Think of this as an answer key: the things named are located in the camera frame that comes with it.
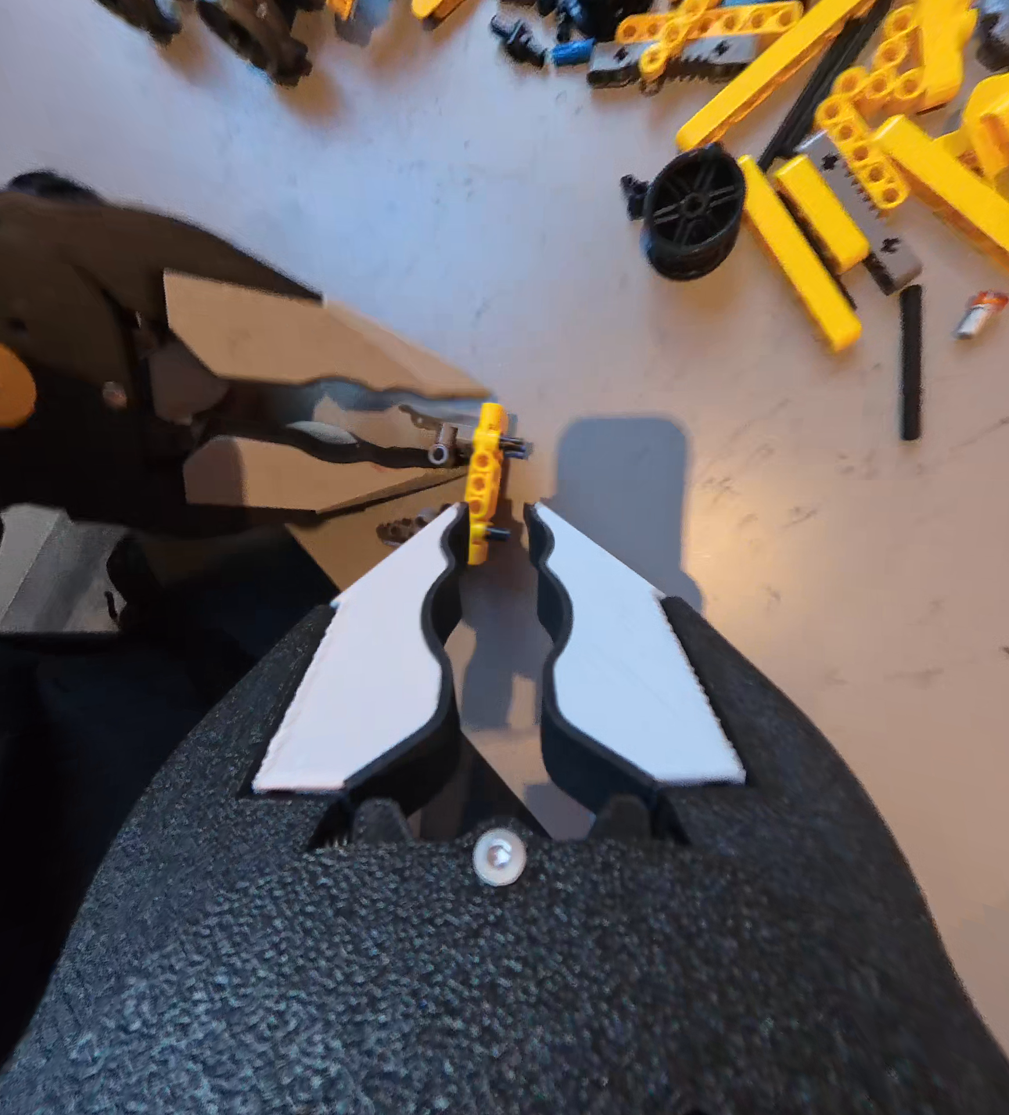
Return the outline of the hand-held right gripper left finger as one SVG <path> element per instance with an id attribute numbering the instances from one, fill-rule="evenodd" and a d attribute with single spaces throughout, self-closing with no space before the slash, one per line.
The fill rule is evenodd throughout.
<path id="1" fill-rule="evenodd" d="M 457 503 L 336 598 L 253 795 L 392 799 L 413 814 L 450 780 L 462 733 L 445 642 L 468 550 Z"/>

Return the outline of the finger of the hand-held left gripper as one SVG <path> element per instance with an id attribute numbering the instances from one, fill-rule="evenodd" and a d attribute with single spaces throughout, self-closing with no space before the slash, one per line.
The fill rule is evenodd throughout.
<path id="1" fill-rule="evenodd" d="M 469 445 L 457 439 L 440 463 L 436 440 L 410 421 L 355 429 L 214 418 L 184 460 L 183 491 L 192 505 L 339 513 L 459 479 Z"/>
<path id="2" fill-rule="evenodd" d="M 293 298 L 166 270 L 169 330 L 229 382 L 355 382 L 425 399 L 489 399 L 439 355 L 338 302 Z"/>

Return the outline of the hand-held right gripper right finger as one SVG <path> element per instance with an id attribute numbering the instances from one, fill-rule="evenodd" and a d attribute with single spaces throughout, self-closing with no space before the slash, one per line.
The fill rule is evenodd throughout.
<path id="1" fill-rule="evenodd" d="M 743 786 L 664 593 L 543 503 L 525 524 L 551 641 L 540 734 L 553 784 L 594 815 L 618 796 L 652 811 L 668 791 Z"/>

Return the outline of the grey and yellow brick assembly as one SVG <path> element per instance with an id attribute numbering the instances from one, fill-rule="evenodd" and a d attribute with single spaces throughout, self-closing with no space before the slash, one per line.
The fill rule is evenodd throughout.
<path id="1" fill-rule="evenodd" d="M 416 428 L 433 434 L 433 442 L 428 447 L 428 467 L 442 472 L 464 472 L 469 466 L 469 457 L 473 446 L 474 427 L 476 419 L 469 415 L 457 415 L 455 413 L 423 411 L 410 403 L 402 403 L 398 408 L 406 413 Z M 391 520 L 380 523 L 376 527 L 377 537 L 389 547 L 398 547 L 406 543 L 414 535 L 423 531 L 435 518 L 442 515 L 444 510 L 448 510 L 452 502 L 442 503 L 434 508 L 420 510 L 410 517 Z"/>

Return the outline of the yellow frame brick with pins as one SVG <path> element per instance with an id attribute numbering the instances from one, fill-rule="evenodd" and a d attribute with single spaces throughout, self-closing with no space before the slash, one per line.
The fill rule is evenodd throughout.
<path id="1" fill-rule="evenodd" d="M 470 566 L 483 565 L 489 556 L 493 541 L 510 539 L 510 530 L 494 525 L 494 515 L 503 485 L 504 463 L 525 460 L 531 445 L 510 435 L 510 415 L 497 403 L 481 407 L 481 419 L 474 428 L 469 449 L 464 502 L 468 507 Z"/>

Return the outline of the grey desk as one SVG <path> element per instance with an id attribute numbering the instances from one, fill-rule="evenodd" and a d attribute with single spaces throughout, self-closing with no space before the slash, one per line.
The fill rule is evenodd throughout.
<path id="1" fill-rule="evenodd" d="M 487 384 L 564 517 L 702 605 L 845 756 L 1009 1054 L 1009 304 L 912 203 L 924 428 L 899 439 L 898 306 L 848 275 L 831 355 L 759 245 L 646 264 L 619 180 L 712 93 L 589 91 L 474 17 L 442 68 L 279 93 L 168 71 L 89 2 L 0 2 L 0 183 L 52 169 L 193 220 Z"/>

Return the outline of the yellow black brick vehicle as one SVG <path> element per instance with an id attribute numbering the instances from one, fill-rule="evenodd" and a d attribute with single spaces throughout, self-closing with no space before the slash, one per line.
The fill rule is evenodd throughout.
<path id="1" fill-rule="evenodd" d="M 442 68 L 487 2 L 101 1 L 168 71 L 193 78 L 226 64 L 279 93 L 355 72 L 377 85 Z"/>

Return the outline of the black toy wheel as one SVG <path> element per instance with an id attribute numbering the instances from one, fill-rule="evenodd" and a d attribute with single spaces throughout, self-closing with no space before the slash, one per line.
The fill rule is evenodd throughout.
<path id="1" fill-rule="evenodd" d="M 712 273 L 733 252 L 746 201 L 743 169 L 720 143 L 683 152 L 659 171 L 641 203 L 641 246 L 667 280 Z"/>

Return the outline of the grey gear rack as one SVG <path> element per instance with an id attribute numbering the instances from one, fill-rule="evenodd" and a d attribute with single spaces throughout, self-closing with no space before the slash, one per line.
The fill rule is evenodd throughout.
<path id="1" fill-rule="evenodd" d="M 863 264 L 874 278 L 881 292 L 895 295 L 916 282 L 921 263 L 908 241 L 879 214 L 879 209 L 863 188 L 858 176 L 848 169 L 848 163 L 826 132 L 816 132 L 798 147 L 831 190 L 840 207 L 858 227 L 869 243 L 869 254 Z"/>
<path id="2" fill-rule="evenodd" d="M 586 81 L 594 88 L 625 88 L 642 83 L 639 60 L 648 43 L 603 43 L 590 58 Z M 683 46 L 668 64 L 659 85 L 668 81 L 705 80 L 722 84 L 741 72 L 759 54 L 755 35 L 714 35 Z"/>

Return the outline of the short black axle rod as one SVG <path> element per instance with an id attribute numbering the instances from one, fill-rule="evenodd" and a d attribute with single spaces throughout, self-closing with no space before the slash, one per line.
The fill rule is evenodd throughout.
<path id="1" fill-rule="evenodd" d="M 924 340 L 924 289 L 914 283 L 899 292 L 900 411 L 899 436 L 912 443 L 921 437 L 922 341 Z"/>

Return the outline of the small silver red battery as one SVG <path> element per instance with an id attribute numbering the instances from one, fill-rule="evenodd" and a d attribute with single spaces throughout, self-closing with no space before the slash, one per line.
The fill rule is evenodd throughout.
<path id="1" fill-rule="evenodd" d="M 1009 295 L 1005 292 L 997 290 L 979 292 L 967 304 L 964 314 L 955 326 L 953 337 L 958 341 L 976 340 L 1008 304 Z"/>

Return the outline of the short yellow beam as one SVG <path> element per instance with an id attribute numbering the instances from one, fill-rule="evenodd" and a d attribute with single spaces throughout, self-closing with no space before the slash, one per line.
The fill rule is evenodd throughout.
<path id="1" fill-rule="evenodd" d="M 772 175 L 773 185 L 818 244 L 835 277 L 844 275 L 869 255 L 870 242 L 813 159 L 798 155 Z"/>

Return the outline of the long flat yellow beam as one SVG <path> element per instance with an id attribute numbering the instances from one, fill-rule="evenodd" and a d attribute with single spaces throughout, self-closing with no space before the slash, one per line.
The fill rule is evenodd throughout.
<path id="1" fill-rule="evenodd" d="M 766 47 L 743 72 L 683 124 L 675 137 L 679 153 L 721 140 L 726 132 L 787 83 L 804 64 L 821 57 L 869 13 L 872 1 L 822 1 Z"/>

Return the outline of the long black axle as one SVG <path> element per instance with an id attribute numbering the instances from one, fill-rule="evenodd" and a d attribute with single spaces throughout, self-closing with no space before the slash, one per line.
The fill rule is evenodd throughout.
<path id="1" fill-rule="evenodd" d="M 880 23 L 886 18 L 891 1 L 874 1 L 869 10 L 843 25 L 827 51 L 819 58 L 804 90 L 785 115 L 759 158 L 767 173 L 777 159 L 790 159 L 802 140 L 811 133 L 818 105 L 829 96 L 840 74 L 856 64 L 858 54 L 869 45 Z"/>

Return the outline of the long yellow holed liftarm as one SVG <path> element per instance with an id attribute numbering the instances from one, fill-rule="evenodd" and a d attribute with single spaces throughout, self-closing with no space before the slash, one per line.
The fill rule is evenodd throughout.
<path id="1" fill-rule="evenodd" d="M 802 2 L 759 2 L 726 6 L 715 1 L 683 1 L 664 11 L 632 14 L 617 27 L 613 41 L 636 46 L 659 41 L 686 45 L 705 38 L 782 35 L 801 21 Z"/>

